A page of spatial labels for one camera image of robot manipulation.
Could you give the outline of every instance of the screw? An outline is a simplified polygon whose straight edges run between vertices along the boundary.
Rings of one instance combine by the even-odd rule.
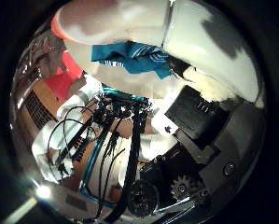
[[[224,175],[231,175],[235,170],[235,164],[229,162],[224,166]]]
[[[183,192],[185,192],[185,190],[186,190],[186,187],[184,185],[181,185],[181,186],[178,187],[179,192],[183,193]]]

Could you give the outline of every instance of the black panel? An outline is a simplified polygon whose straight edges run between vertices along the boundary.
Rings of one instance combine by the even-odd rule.
[[[165,115],[202,146],[214,140],[228,117],[218,104],[208,103],[189,86],[183,88]]]

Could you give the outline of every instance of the white robot body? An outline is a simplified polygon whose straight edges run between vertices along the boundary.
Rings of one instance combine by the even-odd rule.
[[[131,40],[163,47],[245,100],[258,98],[251,49],[228,20],[206,4],[175,0],[170,7],[167,0],[76,0],[59,9],[54,23],[56,34],[77,43]]]

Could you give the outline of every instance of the red object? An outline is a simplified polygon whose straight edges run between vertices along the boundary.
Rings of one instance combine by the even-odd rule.
[[[68,51],[63,53],[63,64],[66,70],[57,67],[56,74],[45,79],[46,84],[60,100],[66,100],[70,86],[76,78],[82,76],[82,69],[75,63]]]

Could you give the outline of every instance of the vent grille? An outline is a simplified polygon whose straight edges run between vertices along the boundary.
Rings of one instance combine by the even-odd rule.
[[[41,130],[50,120],[57,121],[51,113],[42,105],[34,91],[31,91],[25,99],[26,108],[36,127]]]

